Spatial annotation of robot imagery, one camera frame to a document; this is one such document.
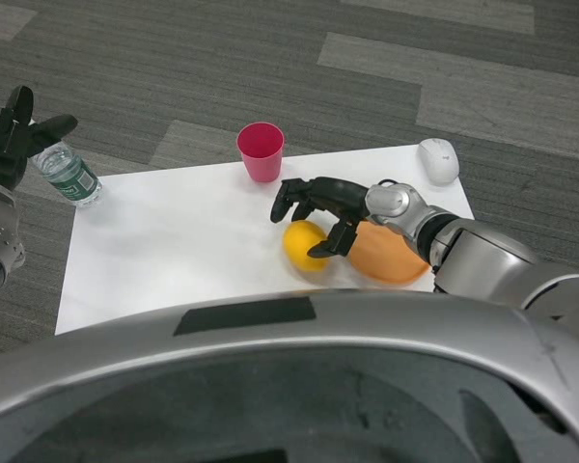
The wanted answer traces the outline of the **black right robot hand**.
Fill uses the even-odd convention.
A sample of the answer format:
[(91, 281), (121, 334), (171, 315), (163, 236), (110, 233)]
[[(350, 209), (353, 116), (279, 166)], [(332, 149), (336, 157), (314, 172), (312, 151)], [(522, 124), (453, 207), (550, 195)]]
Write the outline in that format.
[(270, 220), (279, 223), (294, 205), (292, 222), (306, 220), (315, 210), (328, 211), (338, 222), (308, 251), (308, 256), (313, 259), (345, 257), (357, 237), (359, 224), (370, 215), (365, 202), (367, 192), (367, 187), (331, 177), (284, 179), (271, 207)]

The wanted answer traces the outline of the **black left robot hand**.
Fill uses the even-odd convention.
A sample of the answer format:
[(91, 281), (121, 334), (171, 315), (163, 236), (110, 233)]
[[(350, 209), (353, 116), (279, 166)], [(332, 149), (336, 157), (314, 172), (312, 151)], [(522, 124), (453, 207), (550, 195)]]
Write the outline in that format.
[(14, 191), (24, 177), (27, 160), (59, 143), (78, 125), (73, 115), (32, 122), (34, 94), (15, 87), (0, 111), (0, 185)]

